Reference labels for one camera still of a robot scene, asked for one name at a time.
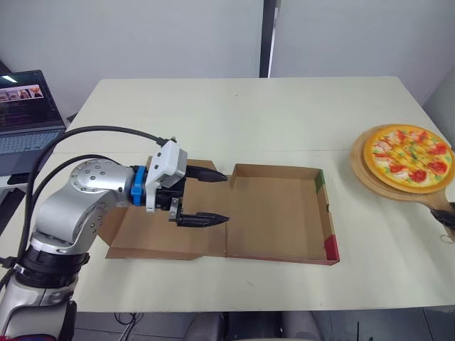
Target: power cord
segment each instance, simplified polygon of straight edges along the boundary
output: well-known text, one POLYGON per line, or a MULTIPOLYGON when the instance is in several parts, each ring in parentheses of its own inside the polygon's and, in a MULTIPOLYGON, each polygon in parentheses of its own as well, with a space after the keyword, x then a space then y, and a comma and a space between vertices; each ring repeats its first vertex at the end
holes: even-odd
POLYGON ((121 325, 126 325, 127 327, 124 329, 123 333, 120 335, 119 341, 127 341, 131 334, 131 331, 134 327, 139 323, 139 321, 144 317, 143 313, 129 313, 131 315, 131 320, 128 322, 122 321, 120 318, 121 313, 117 316, 117 313, 114 313, 115 320, 120 323, 121 325))
MULTIPOLYGON (((72 162, 68 160, 66 163, 62 163, 59 165, 55 170, 53 170, 38 186, 35 195, 33 195, 33 187, 35 185, 35 179, 38 174, 38 169, 40 164, 43 162, 43 159, 48 155, 49 152, 51 152, 57 144, 59 144, 61 141, 68 139, 71 136, 81 134, 81 133, 86 133, 89 131, 117 131, 121 133, 126 133, 126 134, 133 134, 137 136, 142 136, 145 137, 146 139, 151 139, 152 141, 155 141, 159 146, 164 146, 164 144, 169 141, 168 139, 163 139, 162 137, 156 137, 154 135, 144 133, 143 131, 135 130, 135 129, 129 129, 129 128, 123 128, 120 126, 84 126, 82 128, 76 128, 70 131, 65 132, 63 135, 59 136, 52 142, 50 142, 40 153, 40 155, 37 157, 35 160, 35 163, 33 164, 33 167, 31 169, 30 174, 28 175, 28 181, 27 181, 27 189, 26 189, 26 203, 25 203, 25 217, 24 217, 24 222, 23 222, 23 227, 22 227, 22 235, 21 235, 21 241, 19 243, 19 248, 18 248, 18 255, 16 258, 16 263, 20 262, 26 253, 27 250, 27 244, 28 244, 28 238, 30 236, 30 226, 31 226, 31 218, 33 214, 33 209, 36 204, 36 200, 38 199, 38 196, 40 195, 41 191, 43 190, 44 186, 50 181, 50 179, 59 171, 64 169, 64 167, 68 166, 72 162)), ((105 156, 97 156, 96 158, 106 158, 105 156)), ((3 276, 3 278, 0 280, 0 291, 2 288, 8 283, 9 279, 13 275, 14 270, 10 268, 6 274, 3 276)))

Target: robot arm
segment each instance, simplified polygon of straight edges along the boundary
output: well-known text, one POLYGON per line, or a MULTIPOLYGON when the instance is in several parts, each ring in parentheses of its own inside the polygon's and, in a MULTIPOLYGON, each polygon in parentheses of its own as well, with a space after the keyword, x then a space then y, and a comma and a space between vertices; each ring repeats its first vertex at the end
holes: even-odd
POLYGON ((178 226, 205 227, 229 218, 181 212, 186 177, 202 181, 227 178, 207 168, 186 165, 186 152, 169 140, 154 155, 150 171, 107 160, 78 165, 68 183, 41 205, 30 246, 14 266, 0 303, 0 340, 41 335, 39 340, 71 340, 75 304, 70 302, 81 267, 106 214, 130 204, 169 211, 178 226))

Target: laptop screen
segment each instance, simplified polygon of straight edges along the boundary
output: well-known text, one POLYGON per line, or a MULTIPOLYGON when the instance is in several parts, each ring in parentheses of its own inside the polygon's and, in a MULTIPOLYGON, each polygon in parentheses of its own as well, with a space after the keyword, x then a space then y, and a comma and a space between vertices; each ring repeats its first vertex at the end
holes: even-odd
POLYGON ((64 126, 39 70, 0 75, 0 132, 64 126))

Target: wooden pizza board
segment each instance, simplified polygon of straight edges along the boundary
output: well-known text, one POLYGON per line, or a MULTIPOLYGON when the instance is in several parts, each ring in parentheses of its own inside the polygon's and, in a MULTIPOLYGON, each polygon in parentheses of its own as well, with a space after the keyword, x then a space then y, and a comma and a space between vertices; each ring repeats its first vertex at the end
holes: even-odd
MULTIPOLYGON (((370 171, 363 158, 363 146, 376 131, 379 131, 387 126, 389 125, 376 126, 367 130, 365 133, 360 135, 353 144, 353 148, 350 153, 350 165, 361 183, 374 193, 392 200, 418 202, 427 206, 431 210, 443 210, 455 214, 455 209, 449 204, 449 201, 446 198, 445 188, 433 193, 408 193, 393 188, 392 186, 382 182, 370 171)), ((447 227, 446 231, 452 241, 455 242, 455 232, 447 227)))

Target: open pizza box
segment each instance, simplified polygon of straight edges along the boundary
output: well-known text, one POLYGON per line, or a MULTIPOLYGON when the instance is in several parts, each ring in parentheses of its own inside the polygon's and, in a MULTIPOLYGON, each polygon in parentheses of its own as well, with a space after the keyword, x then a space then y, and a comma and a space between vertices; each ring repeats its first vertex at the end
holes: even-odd
MULTIPOLYGON (((215 169, 211 161, 188 164, 215 169)), ((230 220, 212 227, 177 227, 168 221, 168 212, 117 208, 98 229, 110 245, 106 257, 219 256, 325 265, 339 261, 320 169, 237 164, 226 182, 188 178, 183 208, 187 214, 213 212, 230 220)))

